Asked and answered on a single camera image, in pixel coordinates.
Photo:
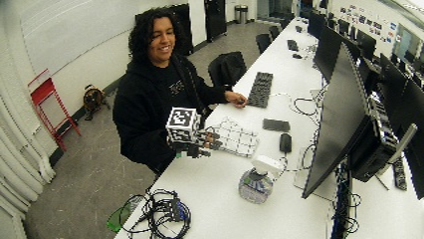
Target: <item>computer monitor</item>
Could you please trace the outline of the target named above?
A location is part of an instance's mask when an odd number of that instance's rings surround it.
[[[422,62],[420,59],[415,59],[412,67],[414,67],[414,71],[415,72],[419,72],[422,74],[424,73],[424,71],[423,71],[423,62]]]
[[[339,19],[338,24],[339,24],[339,34],[342,34],[345,36],[345,34],[349,33],[350,23],[346,22],[343,19]]]
[[[310,12],[307,33],[317,39],[321,37],[323,27],[327,25],[326,16],[315,11]]]
[[[331,80],[342,42],[345,42],[354,60],[357,61],[361,52],[355,43],[338,34],[330,27],[323,27],[314,56],[314,63],[327,83],[330,83]]]
[[[410,51],[407,51],[404,55],[404,59],[408,61],[410,64],[414,64],[415,55]]]
[[[314,192],[350,152],[363,127],[371,122],[366,92],[347,46],[342,44],[323,99],[313,163],[302,197]]]
[[[363,31],[358,29],[357,43],[358,43],[358,47],[361,48],[362,56],[370,61],[372,61],[376,40],[368,34],[366,34]]]
[[[394,113],[399,107],[400,98],[407,85],[407,77],[383,54],[380,55],[380,67],[378,94],[380,95],[380,100],[386,108],[392,130],[396,131],[400,127],[400,121],[394,116]]]
[[[358,66],[358,71],[361,75],[361,79],[363,81],[363,87],[366,89],[367,95],[370,96],[375,91],[376,84],[380,78],[380,71],[375,68],[372,62],[361,57],[361,63]]]
[[[404,150],[410,170],[412,173],[412,183],[418,198],[424,197],[424,93],[422,88],[410,81],[403,91],[403,96],[396,114],[400,117],[400,127],[395,131],[399,139],[411,125],[418,125],[418,131]]]
[[[395,53],[392,53],[392,56],[390,57],[390,61],[394,63],[394,64],[399,64],[399,58],[398,58],[398,55]]]
[[[350,40],[357,41],[357,28],[354,26],[350,28],[349,38]]]

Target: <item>computer tower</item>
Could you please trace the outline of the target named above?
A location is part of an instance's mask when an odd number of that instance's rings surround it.
[[[367,182],[386,166],[396,152],[398,139],[392,132],[383,104],[370,97],[372,120],[366,126],[349,154],[351,175]]]

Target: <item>black mouse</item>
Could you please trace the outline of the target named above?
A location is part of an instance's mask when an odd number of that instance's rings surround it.
[[[291,136],[289,133],[283,133],[279,137],[279,151],[291,152]]]
[[[302,56],[298,55],[298,54],[293,54],[293,58],[295,58],[295,59],[302,59]]]

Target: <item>black office chair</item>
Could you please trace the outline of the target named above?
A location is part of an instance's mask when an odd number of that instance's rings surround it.
[[[273,38],[273,41],[274,41],[275,38],[277,38],[278,35],[279,35],[279,30],[278,30],[278,27],[277,27],[277,26],[270,26],[270,27],[269,27],[269,34],[270,34],[270,37]]]
[[[289,23],[290,23],[290,20],[287,19],[282,19],[279,21],[281,31],[287,27]]]
[[[246,73],[246,64],[241,52],[230,52],[217,56],[209,66],[214,86],[234,86]]]
[[[259,34],[256,36],[257,46],[259,48],[259,53],[265,52],[266,48],[270,45],[269,34]]]

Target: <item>desk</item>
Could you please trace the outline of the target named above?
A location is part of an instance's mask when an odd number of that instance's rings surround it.
[[[297,33],[297,25],[303,28],[302,33]],[[234,86],[237,92],[249,96],[257,72],[273,73],[267,108],[240,110],[232,105],[220,105],[208,120],[208,125],[214,125],[224,117],[230,117],[242,127],[256,130],[259,144],[254,156],[263,154],[274,159],[282,157],[278,150],[281,132],[261,129],[262,119],[287,120],[293,137],[289,169],[298,168],[299,152],[311,144],[318,129],[307,116],[290,109],[291,100],[310,99],[310,90],[322,87],[321,73],[313,68],[313,56],[294,59],[294,52],[287,49],[286,40],[293,39],[301,49],[299,55],[307,55],[305,49],[317,44],[317,40],[305,31],[306,25],[294,19]],[[313,103],[299,106],[305,112],[315,109]],[[329,238],[331,202],[315,195],[301,198],[302,189],[294,186],[294,172],[282,175],[263,204],[248,202],[238,195],[238,181],[250,169],[249,158],[225,151],[213,151],[212,157],[174,160],[153,190],[174,190],[190,208],[193,222],[185,238]],[[354,193],[362,196],[357,217],[361,227],[349,238],[423,238],[424,209],[411,180],[408,182],[410,189],[404,192],[394,186],[391,190],[384,189],[376,178],[367,183],[354,180]],[[141,206],[131,216],[127,228],[135,225],[140,215]],[[135,238],[149,236],[151,233],[143,233]],[[127,238],[127,232],[121,230],[116,239]]]

